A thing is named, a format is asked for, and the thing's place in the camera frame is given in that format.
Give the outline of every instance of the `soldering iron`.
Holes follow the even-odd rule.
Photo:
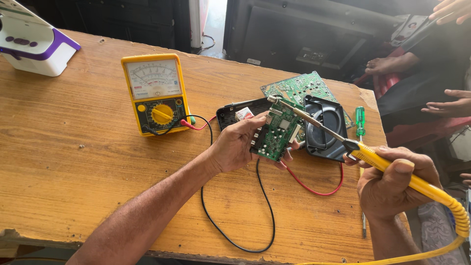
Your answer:
[[[267,99],[270,102],[279,100],[275,96],[269,96]],[[346,139],[336,134],[335,132],[325,127],[324,125],[322,125],[322,123],[320,123],[319,121],[311,117],[309,113],[306,113],[300,109],[294,108],[290,106],[289,104],[284,103],[281,100],[280,102],[283,103],[283,105],[285,105],[287,108],[292,110],[296,115],[302,117],[307,122],[313,124],[315,127],[325,131],[326,133],[328,133],[335,139],[342,142],[350,158],[354,160],[356,160],[356,158],[359,158],[383,172],[391,164],[391,161],[388,161],[378,156],[373,149],[366,146],[362,142],[358,142],[351,139]],[[455,217],[455,222],[456,222],[455,231],[457,233],[457,237],[455,238],[455,240],[448,246],[445,246],[445,247],[442,247],[433,251],[425,252],[425,253],[414,254],[414,255],[409,255],[409,256],[404,256],[404,257],[395,257],[395,258],[389,258],[389,259],[383,259],[383,260],[377,260],[377,261],[371,261],[371,262],[365,262],[365,263],[351,263],[351,265],[356,265],[356,264],[388,265],[388,264],[394,264],[394,263],[399,263],[399,262],[409,262],[409,261],[415,261],[415,260],[420,260],[420,259],[425,259],[425,258],[430,258],[430,257],[436,257],[439,255],[448,253],[452,251],[453,249],[459,247],[465,241],[465,239],[469,236],[470,221],[469,221],[468,214],[466,213],[466,210],[461,205],[461,203],[459,203],[456,199],[448,195],[443,190],[426,182],[425,180],[419,178],[415,174],[412,174],[409,187],[422,193],[423,195],[429,197],[430,199],[433,199],[447,206],[451,210],[451,212],[453,213],[453,216]],[[310,262],[310,263],[301,263],[297,265],[335,265],[335,264],[338,264],[338,263]]]

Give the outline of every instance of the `red wire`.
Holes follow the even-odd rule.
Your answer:
[[[208,120],[208,122],[212,121],[216,116],[213,116],[211,119]],[[197,131],[200,131],[202,130],[204,127],[206,127],[206,125],[208,124],[204,124],[201,128],[194,128],[194,127],[190,127],[191,129],[193,130],[197,130]],[[321,196],[329,196],[329,195],[332,195],[334,194],[336,191],[338,191],[340,189],[340,187],[342,186],[342,183],[343,183],[343,165],[342,163],[339,163],[340,164],[340,183],[339,183],[339,186],[337,186],[337,188],[335,188],[332,192],[329,192],[329,193],[319,193],[319,192],[316,192],[316,191],[313,191],[311,190],[310,188],[308,188],[306,185],[304,185],[304,183],[302,183],[297,177],[296,175],[293,173],[293,171],[291,171],[291,169],[286,166],[286,169],[289,171],[289,173],[291,173],[291,175],[293,176],[293,178],[299,183],[301,184],[301,186],[303,186],[305,189],[307,189],[308,191],[316,194],[316,195],[321,195]]]
[[[342,186],[342,183],[343,183],[343,165],[342,163],[340,163],[340,183],[339,183],[339,186],[337,186],[337,188],[335,188],[332,192],[329,192],[329,193],[319,193],[319,192],[316,192],[316,191],[313,191],[311,190],[310,188],[308,188],[306,185],[304,185],[297,177],[296,175],[294,175],[293,171],[291,171],[291,169],[286,166],[286,169],[289,171],[289,173],[291,173],[291,175],[293,176],[293,178],[299,183],[301,184],[301,186],[303,186],[305,189],[307,189],[308,191],[316,194],[316,195],[321,195],[321,196],[329,196],[329,195],[332,195],[334,194],[336,191],[338,191],[340,189],[340,187]]]
[[[209,119],[208,122],[212,121],[215,117],[216,115],[214,115],[211,119]],[[193,125],[189,124],[186,120],[181,120],[180,123],[188,128],[191,128],[197,131],[202,130],[204,127],[206,127],[206,125],[208,125],[207,123],[205,123],[201,128],[195,128]]]
[[[209,119],[208,122],[212,121],[215,117],[216,117],[216,115],[214,115],[211,119]],[[197,130],[197,131],[202,130],[204,127],[206,127],[206,125],[208,125],[208,124],[205,123],[201,128],[195,128],[195,130]]]

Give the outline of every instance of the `yellow multimeter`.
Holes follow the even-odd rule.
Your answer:
[[[167,131],[173,123],[177,124],[169,133],[189,129],[179,122],[180,117],[190,112],[178,55],[123,57],[121,65],[142,136],[154,135],[143,131],[145,125],[157,133]]]

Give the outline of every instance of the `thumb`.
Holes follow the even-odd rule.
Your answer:
[[[384,171],[382,179],[378,182],[378,188],[385,195],[397,195],[402,193],[411,181],[411,175],[415,164],[407,159],[396,159]]]
[[[445,94],[448,96],[452,97],[457,97],[457,98],[471,98],[471,91],[465,91],[465,90],[445,90]]]
[[[245,119],[236,123],[236,130],[239,134],[251,133],[253,130],[262,127],[267,121],[267,117]]]

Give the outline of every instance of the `small box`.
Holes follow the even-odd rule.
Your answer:
[[[245,119],[250,119],[253,117],[253,113],[249,110],[248,107],[245,107],[235,113],[236,121],[242,121]]]

